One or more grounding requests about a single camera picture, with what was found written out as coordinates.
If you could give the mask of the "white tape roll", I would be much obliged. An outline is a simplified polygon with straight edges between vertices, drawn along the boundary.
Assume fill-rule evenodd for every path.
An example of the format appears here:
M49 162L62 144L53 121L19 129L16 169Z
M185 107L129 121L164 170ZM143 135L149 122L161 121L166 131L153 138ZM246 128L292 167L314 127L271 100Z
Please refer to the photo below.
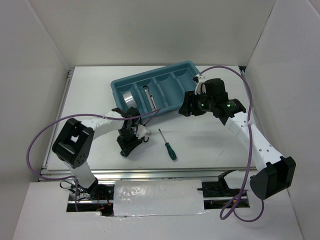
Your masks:
M123 96L124 102L128 108L137 108L138 107L137 102L136 102L134 96L132 95L131 91L124 93L122 96Z

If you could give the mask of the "large silver ratchet wrench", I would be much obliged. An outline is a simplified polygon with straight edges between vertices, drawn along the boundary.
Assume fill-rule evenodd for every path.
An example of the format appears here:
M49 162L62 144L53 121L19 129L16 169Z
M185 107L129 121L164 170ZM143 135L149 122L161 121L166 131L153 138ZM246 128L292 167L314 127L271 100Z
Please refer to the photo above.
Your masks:
M152 104L152 101L151 101L151 98L150 98L150 95L151 95L151 94L150 94L150 92L149 92L149 87L148 87L148 85L143 85L142 88L143 88L143 90L144 90L144 92L145 92L145 94L146 94L146 96L147 96L147 99L148 99L148 101L149 101L151 110L152 110L152 111L155 111L156 109L154 109L154 107L153 107L153 104Z

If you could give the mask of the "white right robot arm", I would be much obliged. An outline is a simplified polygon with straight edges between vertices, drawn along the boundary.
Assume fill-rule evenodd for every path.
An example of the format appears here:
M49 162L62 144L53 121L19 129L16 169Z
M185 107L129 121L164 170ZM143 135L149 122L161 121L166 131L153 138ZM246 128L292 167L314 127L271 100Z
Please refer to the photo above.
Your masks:
M293 181L296 162L284 157L271 146L264 135L248 119L246 108L238 99L229 99L225 83L220 78L205 79L196 75L195 90L187 91L179 114L189 117L212 113L252 152L257 173L250 177L250 187L261 200L289 188Z

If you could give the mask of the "small silver ratchet wrench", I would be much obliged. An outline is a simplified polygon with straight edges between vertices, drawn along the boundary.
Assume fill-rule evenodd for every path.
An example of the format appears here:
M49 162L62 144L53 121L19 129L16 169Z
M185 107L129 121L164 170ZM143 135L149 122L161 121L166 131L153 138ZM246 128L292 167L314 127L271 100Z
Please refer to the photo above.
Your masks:
M154 108L155 110L157 110L158 108L157 108L157 106L156 106L156 103L155 103L155 100L154 100L154 96L153 96L153 94L150 94L150 99L151 99L151 102L152 102L153 108Z

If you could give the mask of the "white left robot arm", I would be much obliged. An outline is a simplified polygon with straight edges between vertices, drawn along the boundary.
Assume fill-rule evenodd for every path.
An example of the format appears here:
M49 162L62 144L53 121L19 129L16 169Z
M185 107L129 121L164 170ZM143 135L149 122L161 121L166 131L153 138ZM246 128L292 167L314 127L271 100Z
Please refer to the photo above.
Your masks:
M99 193L98 179L87 163L93 140L109 132L118 131L116 141L121 148L120 155L127 157L143 142L145 136L151 135L139 115L139 111L134 107L128 111L117 107L103 118L96 117L84 121L71 118L64 124L52 151L77 178L80 192L86 199L92 200Z

